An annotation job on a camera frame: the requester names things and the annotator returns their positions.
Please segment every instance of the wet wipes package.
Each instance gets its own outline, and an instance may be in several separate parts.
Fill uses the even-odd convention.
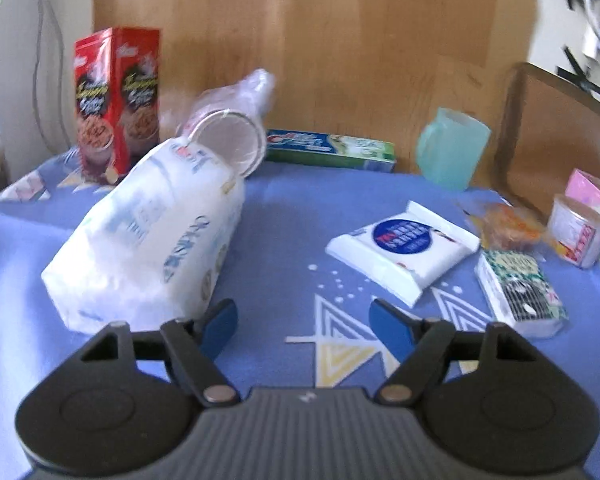
[[[407,211],[331,240],[326,252],[413,306],[480,239],[416,202]]]

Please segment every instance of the green and white box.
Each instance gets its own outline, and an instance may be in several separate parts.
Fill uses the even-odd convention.
[[[390,173],[395,166],[395,150],[392,143],[382,140],[269,130],[267,160]]]

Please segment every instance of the patterned tablecloth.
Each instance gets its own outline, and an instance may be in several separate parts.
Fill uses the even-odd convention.
[[[13,429],[18,403],[87,339],[64,327],[40,272],[107,191],[85,183],[75,161],[61,156],[0,197],[0,480],[29,468]],[[265,163],[248,179],[214,295],[233,298],[239,311],[238,331],[216,361],[220,369],[243,395],[255,384],[374,391],[397,362],[368,328],[369,304],[379,296],[403,305],[324,247],[403,211],[409,200],[465,226],[457,200],[467,196],[498,199],[483,190],[460,196],[413,175]],[[409,314],[482,329],[491,313],[474,275],[476,259],[437,280]],[[537,345],[600,407],[600,268],[579,270],[553,256],[541,267],[570,323]],[[587,469],[600,479],[600,438]]]

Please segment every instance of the product logo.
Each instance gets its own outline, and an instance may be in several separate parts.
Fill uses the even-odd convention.
[[[431,227],[419,222],[396,218],[380,222],[374,228],[373,239],[385,251],[397,254],[417,254],[429,249]]]
[[[109,106],[106,80],[94,79],[90,74],[81,75],[75,85],[75,104],[84,118],[92,115],[102,117]]]
[[[87,64],[87,58],[84,56],[76,56],[74,58],[74,68],[80,68],[81,66],[85,66]]]
[[[196,150],[193,152],[188,146],[178,146],[177,144],[172,144],[171,151],[177,158],[192,164],[191,171],[193,174],[199,172],[208,161],[212,160],[211,156],[205,150]]]
[[[117,50],[118,57],[135,57],[138,55],[138,47],[128,44],[120,45]]]
[[[209,224],[210,221],[206,216],[199,216],[178,239],[175,247],[171,250],[171,254],[167,256],[162,264],[162,278],[165,283],[169,283],[171,278],[174,277],[183,259],[195,247],[198,238],[202,235],[201,231],[206,229]]]
[[[127,106],[138,110],[141,106],[150,106],[158,100],[158,78],[156,63],[150,56],[144,56],[140,63],[125,70],[122,79],[122,96]]]
[[[331,152],[333,148],[323,145],[324,136],[317,134],[306,134],[303,132],[287,132],[286,134],[270,134],[267,136],[269,144],[277,146],[287,145],[316,152]]]

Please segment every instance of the green patterned package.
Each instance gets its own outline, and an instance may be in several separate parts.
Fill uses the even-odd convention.
[[[483,251],[476,275],[495,317],[524,336],[551,337],[566,311],[534,258],[516,251]]]

